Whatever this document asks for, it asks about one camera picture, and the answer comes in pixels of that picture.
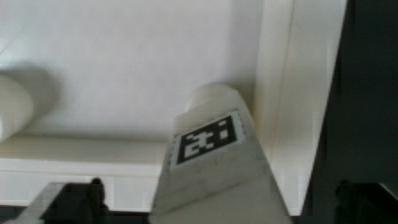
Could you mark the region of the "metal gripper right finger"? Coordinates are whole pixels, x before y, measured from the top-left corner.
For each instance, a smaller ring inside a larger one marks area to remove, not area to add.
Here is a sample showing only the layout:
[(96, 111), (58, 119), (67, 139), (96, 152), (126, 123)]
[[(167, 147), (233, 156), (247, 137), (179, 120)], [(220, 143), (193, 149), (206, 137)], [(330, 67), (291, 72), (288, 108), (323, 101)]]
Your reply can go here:
[(398, 224), (398, 183), (343, 181), (336, 199), (334, 224)]

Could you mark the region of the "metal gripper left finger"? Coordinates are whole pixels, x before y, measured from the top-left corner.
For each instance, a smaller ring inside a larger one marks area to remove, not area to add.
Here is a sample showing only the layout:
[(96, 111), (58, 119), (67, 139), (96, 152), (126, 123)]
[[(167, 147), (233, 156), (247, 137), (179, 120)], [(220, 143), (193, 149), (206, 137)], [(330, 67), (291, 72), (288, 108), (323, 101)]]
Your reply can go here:
[(50, 183), (10, 224), (106, 224), (105, 185)]

